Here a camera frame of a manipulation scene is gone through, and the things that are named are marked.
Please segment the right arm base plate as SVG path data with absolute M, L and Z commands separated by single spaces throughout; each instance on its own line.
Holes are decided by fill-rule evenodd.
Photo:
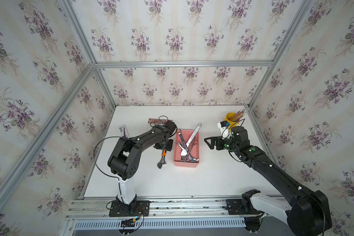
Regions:
M 251 203 L 243 199 L 227 199 L 225 209 L 229 215 L 261 215 L 262 211 L 253 208 Z

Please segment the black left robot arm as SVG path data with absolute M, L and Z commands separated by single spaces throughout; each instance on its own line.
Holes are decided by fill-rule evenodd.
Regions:
M 136 137 L 120 137 L 108 159 L 108 167 L 119 178 L 119 201 L 130 205 L 136 201 L 132 177 L 138 170 L 141 154 L 153 147 L 157 150 L 171 151 L 171 139 L 177 126 L 173 121 L 154 125 L 149 131 Z

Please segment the pink plastic storage box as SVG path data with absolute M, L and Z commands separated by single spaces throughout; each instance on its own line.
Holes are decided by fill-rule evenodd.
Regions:
M 187 143 L 191 134 L 193 133 L 193 130 L 181 130 L 181 133 L 183 135 L 185 142 Z M 192 168 L 197 167 L 200 162 L 199 133 L 195 136 L 193 142 L 190 144 L 188 148 L 189 154 L 186 161 L 183 161 L 181 157 L 182 149 L 179 145 L 180 141 L 181 141 L 180 137 L 178 136 L 178 134 L 176 134 L 175 149 L 174 149 L 174 156 L 173 156 L 173 162 L 175 166 L 192 167 Z

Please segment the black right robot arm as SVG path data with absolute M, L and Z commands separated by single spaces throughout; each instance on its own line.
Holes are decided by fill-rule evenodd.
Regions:
M 264 214 L 288 225 L 296 236 L 324 235 L 332 228 L 327 196 L 319 190 L 305 187 L 275 165 L 262 149 L 251 145 L 244 127 L 232 128 L 227 138 L 208 137 L 204 142 L 210 149 L 228 151 L 235 161 L 261 174 L 285 199 L 284 202 L 279 201 L 252 189 L 243 193 L 239 200 L 228 200 L 228 213 L 244 214 L 248 231 L 260 228 Z

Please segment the long silver combination wrench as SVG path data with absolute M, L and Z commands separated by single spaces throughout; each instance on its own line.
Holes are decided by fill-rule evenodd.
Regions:
M 182 157 L 182 160 L 183 161 L 186 161 L 186 159 L 188 158 L 188 147 L 187 147 L 187 144 L 183 138 L 183 135 L 181 133 L 181 130 L 177 130 L 177 134 L 178 136 L 180 137 L 180 142 L 179 142 L 179 145 L 182 149 L 182 152 L 181 152 L 181 157 Z

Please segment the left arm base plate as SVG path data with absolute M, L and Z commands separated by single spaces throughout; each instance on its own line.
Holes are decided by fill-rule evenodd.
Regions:
M 126 205 L 120 200 L 114 200 L 110 203 L 110 217 L 130 217 L 130 216 L 148 216 L 150 201 L 133 201 Z

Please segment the orange handled adjustable wrench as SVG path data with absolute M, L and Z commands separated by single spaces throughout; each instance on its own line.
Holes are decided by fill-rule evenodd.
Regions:
M 162 151 L 161 159 L 160 159 L 160 161 L 157 163 L 157 167 L 158 167 L 159 169 L 161 169 L 162 166 L 166 164 L 166 161 L 165 161 L 166 153 L 167 153 L 166 150 L 163 150 L 163 151 Z

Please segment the large silver adjustable wrench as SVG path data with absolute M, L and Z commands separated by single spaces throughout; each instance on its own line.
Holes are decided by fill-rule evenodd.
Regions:
M 185 148 L 185 150 L 182 150 L 182 152 L 181 152 L 181 155 L 182 155 L 182 156 L 187 155 L 187 151 L 186 151 L 186 150 L 189 148 L 190 144 L 193 142 L 195 136 L 198 134 L 198 132 L 199 132 L 199 130 L 200 130 L 201 127 L 202 127 L 202 124 L 201 124 L 201 123 L 198 123 L 197 126 L 196 126 L 196 128 L 194 129 L 193 133 L 191 134 L 191 136 L 190 136 L 188 142 L 186 143 L 186 148 Z

